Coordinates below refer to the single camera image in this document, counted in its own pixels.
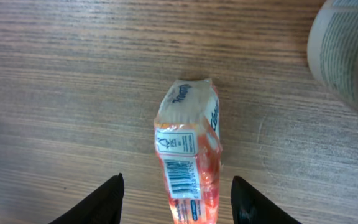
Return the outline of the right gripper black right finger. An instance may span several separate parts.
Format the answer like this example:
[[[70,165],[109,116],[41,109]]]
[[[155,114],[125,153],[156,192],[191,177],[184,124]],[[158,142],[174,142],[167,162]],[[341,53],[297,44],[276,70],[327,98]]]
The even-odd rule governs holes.
[[[234,224],[300,224],[240,176],[231,186]]]

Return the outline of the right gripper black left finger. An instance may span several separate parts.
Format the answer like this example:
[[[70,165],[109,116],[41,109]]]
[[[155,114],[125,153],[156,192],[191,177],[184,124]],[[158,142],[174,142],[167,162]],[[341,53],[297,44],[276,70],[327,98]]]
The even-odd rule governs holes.
[[[120,224],[123,197],[124,179],[119,173],[50,224]]]

